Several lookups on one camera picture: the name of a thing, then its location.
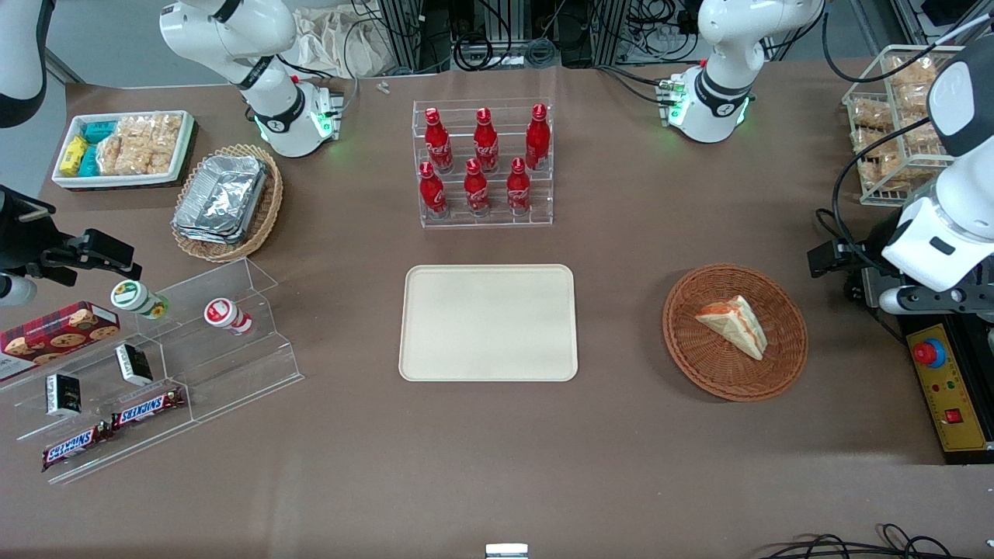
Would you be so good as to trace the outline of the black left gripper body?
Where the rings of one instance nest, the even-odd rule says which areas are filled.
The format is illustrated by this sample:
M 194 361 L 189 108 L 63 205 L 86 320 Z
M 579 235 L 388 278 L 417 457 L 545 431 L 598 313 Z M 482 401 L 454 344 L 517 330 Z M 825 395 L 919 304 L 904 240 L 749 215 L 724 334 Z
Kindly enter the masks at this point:
M 892 265 L 885 261 L 881 252 L 897 230 L 895 224 L 877 224 L 872 227 L 865 240 L 859 247 L 873 265 L 866 264 L 863 259 L 855 258 L 855 269 L 847 273 L 843 284 L 843 293 L 847 300 L 869 309 L 884 309 L 881 301 L 885 291 L 901 289 L 905 277 Z

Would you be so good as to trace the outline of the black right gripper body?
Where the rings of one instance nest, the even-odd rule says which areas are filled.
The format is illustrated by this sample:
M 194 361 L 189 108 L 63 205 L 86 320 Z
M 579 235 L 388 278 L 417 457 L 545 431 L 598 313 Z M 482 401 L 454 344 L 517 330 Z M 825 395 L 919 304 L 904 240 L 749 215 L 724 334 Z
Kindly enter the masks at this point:
M 57 229 L 49 208 L 35 199 L 2 187 L 1 269 L 22 277 L 49 277 L 43 253 L 60 250 L 71 235 Z

